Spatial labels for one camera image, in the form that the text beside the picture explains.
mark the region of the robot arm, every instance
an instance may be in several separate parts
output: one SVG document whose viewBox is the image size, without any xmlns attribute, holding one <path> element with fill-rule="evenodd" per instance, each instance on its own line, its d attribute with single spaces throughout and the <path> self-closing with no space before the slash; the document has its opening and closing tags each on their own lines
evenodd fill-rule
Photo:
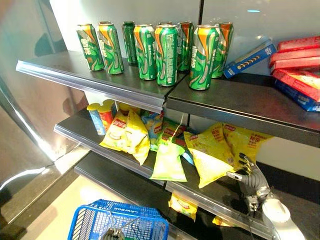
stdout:
<svg viewBox="0 0 320 240">
<path fill-rule="evenodd" d="M 242 175 L 234 172 L 226 174 L 255 190 L 256 195 L 249 196 L 253 199 L 251 199 L 251 205 L 249 204 L 249 210 L 256 211 L 258 204 L 262 204 L 262 219 L 264 224 L 271 229 L 273 239 L 304 240 L 305 237 L 292 221 L 288 208 L 271 192 L 268 182 L 258 166 L 245 154 L 240 153 L 239 156 L 244 160 L 244 166 L 250 174 Z"/>
</svg>

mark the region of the blue shopping basket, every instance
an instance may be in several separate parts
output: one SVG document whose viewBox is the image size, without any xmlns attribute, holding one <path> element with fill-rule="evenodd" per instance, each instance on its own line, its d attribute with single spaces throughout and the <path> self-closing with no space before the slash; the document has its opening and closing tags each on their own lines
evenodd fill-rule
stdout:
<svg viewBox="0 0 320 240">
<path fill-rule="evenodd" d="M 169 224 L 155 208 L 100 199 L 77 208 L 68 240 L 100 240 L 110 228 L 132 240 L 166 240 Z"/>
</svg>

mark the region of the red snack box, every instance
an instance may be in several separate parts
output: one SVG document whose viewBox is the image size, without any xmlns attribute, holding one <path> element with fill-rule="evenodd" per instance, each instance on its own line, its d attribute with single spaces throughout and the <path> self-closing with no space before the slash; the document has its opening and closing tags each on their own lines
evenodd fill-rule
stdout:
<svg viewBox="0 0 320 240">
<path fill-rule="evenodd" d="M 320 76 L 307 71 L 283 69 L 275 70 L 272 76 L 316 102 L 320 102 Z"/>
<path fill-rule="evenodd" d="M 320 56 L 303 57 L 275 61 L 271 67 L 271 73 L 277 69 L 295 69 L 301 71 L 319 71 Z"/>
<path fill-rule="evenodd" d="M 271 67 L 275 61 L 286 60 L 286 59 L 300 59 L 300 58 L 310 58 L 310 57 L 320 57 L 320 48 L 302 49 L 297 51 L 287 51 L 287 52 L 276 52 L 270 57 L 269 66 Z"/>
<path fill-rule="evenodd" d="M 320 48 L 320 36 L 311 36 L 289 41 L 281 41 L 278 44 L 278 53 L 295 51 L 301 49 L 318 49 Z"/>
</svg>

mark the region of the black shelf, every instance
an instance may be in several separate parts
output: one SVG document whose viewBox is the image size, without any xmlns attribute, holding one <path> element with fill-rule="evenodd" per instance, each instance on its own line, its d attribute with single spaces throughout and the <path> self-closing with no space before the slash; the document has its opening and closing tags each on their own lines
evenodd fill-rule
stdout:
<svg viewBox="0 0 320 240">
<path fill-rule="evenodd" d="M 215 226 L 212 224 L 214 215 L 201 208 L 193 222 L 191 218 L 169 208 L 170 192 L 94 152 L 82 158 L 74 170 L 121 195 L 129 203 L 158 209 L 169 221 L 170 232 L 178 229 L 179 234 L 186 237 L 184 239 L 207 240 L 208 236 L 210 239 L 252 239 L 250 233 L 241 228 Z M 254 237 L 257 240 L 262 239 L 256 235 Z"/>
<path fill-rule="evenodd" d="M 320 114 L 273 88 L 274 78 L 241 73 L 212 79 L 206 91 L 191 90 L 189 79 L 169 94 L 167 108 L 320 148 Z"/>
<path fill-rule="evenodd" d="M 138 175 L 149 179 L 152 175 L 156 152 L 150 151 L 145 163 L 140 166 L 138 161 L 130 154 L 122 151 L 115 151 L 99 145 L 103 140 L 103 136 L 97 135 L 89 112 L 83 109 L 73 116 L 68 117 L 54 127 L 54 131 L 59 133 L 81 145 L 89 148 L 97 154 L 137 173 Z M 167 182 L 165 189 L 169 192 L 177 192 L 183 194 L 188 199 L 194 200 L 201 208 L 218 216 L 222 216 L 230 222 L 237 224 L 246 230 L 248 227 L 248 219 L 246 216 L 246 206 L 241 199 L 241 190 L 237 181 L 223 177 L 220 180 L 211 183 L 208 187 L 198 188 L 199 176 L 197 170 L 186 161 L 182 161 L 188 182 Z M 99 171 L 100 165 L 91 163 L 92 171 Z M 165 186 L 164 181 L 154 180 L 157 184 Z M 252 232 L 269 238 L 269 230 L 263 224 L 261 219 L 251 219 Z"/>
<path fill-rule="evenodd" d="M 16 70 L 52 82 L 160 113 L 173 87 L 158 86 L 155 80 L 141 80 L 138 67 L 123 59 L 124 73 L 110 75 L 106 70 L 90 71 L 82 52 L 63 51 L 28 61 L 19 60 Z M 180 81 L 185 74 L 178 75 Z"/>
<path fill-rule="evenodd" d="M 140 166 L 139 162 L 131 154 L 100 146 L 99 143 L 104 139 L 104 136 L 97 135 L 97 131 L 90 114 L 86 109 L 83 109 L 75 115 L 57 123 L 54 126 L 53 131 L 80 143 L 90 150 L 132 170 L 133 172 L 138 173 L 145 178 L 150 178 L 153 173 L 156 162 L 156 152 L 150 151 L 144 164 Z M 154 182 L 161 186 L 164 185 L 164 181 L 161 180 L 154 180 Z"/>
</svg>

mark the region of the green soda can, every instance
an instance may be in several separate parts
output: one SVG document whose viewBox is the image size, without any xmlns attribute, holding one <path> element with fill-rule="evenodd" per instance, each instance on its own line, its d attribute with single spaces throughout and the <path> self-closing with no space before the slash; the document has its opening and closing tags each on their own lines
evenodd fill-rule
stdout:
<svg viewBox="0 0 320 240">
<path fill-rule="evenodd" d="M 158 25 L 154 32 L 156 41 L 156 83 L 169 87 L 177 83 L 178 31 L 176 25 Z"/>
<path fill-rule="evenodd" d="M 96 31 L 92 24 L 79 24 L 76 33 L 78 34 L 88 68 L 92 71 L 104 69 L 104 60 L 99 49 Z"/>
<path fill-rule="evenodd" d="M 189 87 L 206 90 L 211 84 L 211 72 L 219 43 L 219 25 L 198 25 L 193 34 Z"/>
<path fill-rule="evenodd" d="M 108 73 L 123 73 L 124 63 L 122 62 L 117 29 L 113 23 L 99 24 L 98 37 Z"/>
<path fill-rule="evenodd" d="M 133 33 L 139 78 L 153 80 L 157 77 L 155 30 L 151 24 L 142 24 L 136 25 Z"/>
<path fill-rule="evenodd" d="M 194 25 L 190 21 L 179 22 L 178 29 L 178 71 L 186 72 L 190 70 L 192 38 L 194 35 Z"/>
<path fill-rule="evenodd" d="M 212 67 L 211 77 L 216 79 L 220 78 L 224 73 L 228 52 L 232 35 L 234 33 L 234 26 L 231 22 L 224 22 L 220 24 L 220 41 L 215 53 L 215 59 Z"/>
<path fill-rule="evenodd" d="M 128 57 L 128 62 L 131 65 L 137 64 L 137 53 L 134 37 L 135 22 L 134 21 L 124 21 L 122 24 L 122 32 L 124 38 L 124 46 L 126 55 Z"/>
</svg>

